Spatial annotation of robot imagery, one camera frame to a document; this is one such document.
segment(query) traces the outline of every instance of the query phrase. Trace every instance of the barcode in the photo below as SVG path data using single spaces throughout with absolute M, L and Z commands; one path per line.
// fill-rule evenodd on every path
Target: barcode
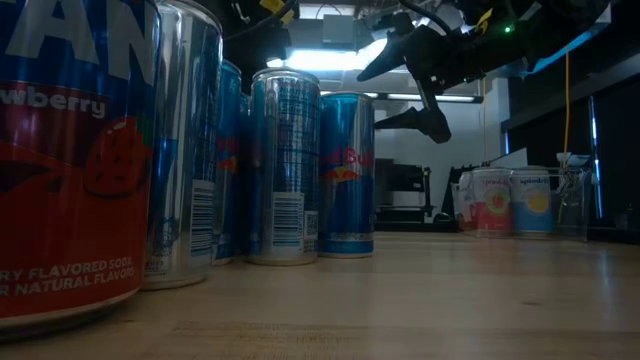
M 304 194 L 273 193 L 273 245 L 300 246 L 302 242 Z
M 307 211 L 305 213 L 304 227 L 305 238 L 318 236 L 318 212 Z
M 203 263 L 210 261 L 213 246 L 213 187 L 210 181 L 193 181 L 191 258 L 201 258 Z

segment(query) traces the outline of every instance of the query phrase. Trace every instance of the aluminum can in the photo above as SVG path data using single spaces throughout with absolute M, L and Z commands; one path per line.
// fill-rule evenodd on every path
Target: aluminum can
M 213 251 L 216 99 L 222 35 L 188 0 L 158 3 L 160 100 L 149 207 L 145 289 L 201 281 Z
M 159 43 L 152 1 L 0 2 L 0 339 L 140 288 Z
M 545 236 L 553 232 L 551 179 L 542 166 L 514 170 L 511 175 L 513 225 L 524 236 Z
M 320 88 L 304 72 L 253 78 L 252 224 L 249 261 L 313 262 L 318 240 Z
M 458 181 L 457 214 L 458 226 L 463 231 L 476 230 L 478 219 L 476 215 L 475 197 L 473 194 L 472 173 L 465 171 Z
M 214 243 L 218 248 L 213 265 L 231 262 L 236 251 L 235 218 L 239 184 L 239 133 L 241 123 L 241 72 L 231 62 L 222 63 L 220 96 L 218 101 L 218 128 L 216 130 L 216 196 Z
M 479 234 L 508 235 L 511 232 L 511 170 L 478 168 L 472 175 Z
M 320 255 L 373 254 L 373 99 L 336 92 L 322 96 L 320 125 Z
M 246 221 L 247 214 L 250 214 L 251 206 L 251 96 L 247 94 L 240 95 L 240 130 L 239 141 L 240 151 L 238 156 L 238 189 L 237 189 L 237 202 L 236 202 L 236 219 L 235 231 L 236 231 L 236 253 L 241 255 L 249 254 L 249 221 Z

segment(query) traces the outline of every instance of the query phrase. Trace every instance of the wooden table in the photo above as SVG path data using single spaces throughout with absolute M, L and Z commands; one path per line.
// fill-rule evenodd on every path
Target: wooden table
M 0 359 L 640 359 L 640 247 L 376 240 L 371 259 L 216 268 Z

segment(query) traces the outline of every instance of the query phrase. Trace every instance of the robotic arm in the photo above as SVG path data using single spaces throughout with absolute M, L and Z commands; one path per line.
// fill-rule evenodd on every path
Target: robotic arm
M 435 95 L 522 58 L 533 71 L 539 59 L 591 28 L 609 5 L 609 0 L 445 0 L 460 10 L 467 25 L 474 26 L 463 33 L 408 0 L 398 1 L 430 18 L 444 34 L 424 25 L 414 27 L 406 13 L 395 14 L 386 47 L 358 80 L 406 64 L 424 108 L 411 108 L 378 122 L 376 128 L 417 129 L 436 143 L 448 141 L 451 132 Z

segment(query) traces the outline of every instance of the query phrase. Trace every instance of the red bull logo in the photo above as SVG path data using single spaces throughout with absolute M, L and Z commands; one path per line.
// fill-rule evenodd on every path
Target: red bull logo
M 238 172 L 238 140 L 236 138 L 218 138 L 218 168 L 232 174 Z
M 331 170 L 324 172 L 322 178 L 334 182 L 360 180 L 363 168 L 373 167 L 374 161 L 372 150 L 359 154 L 352 147 L 347 147 L 344 151 L 336 149 L 321 160 L 322 167 L 331 167 Z

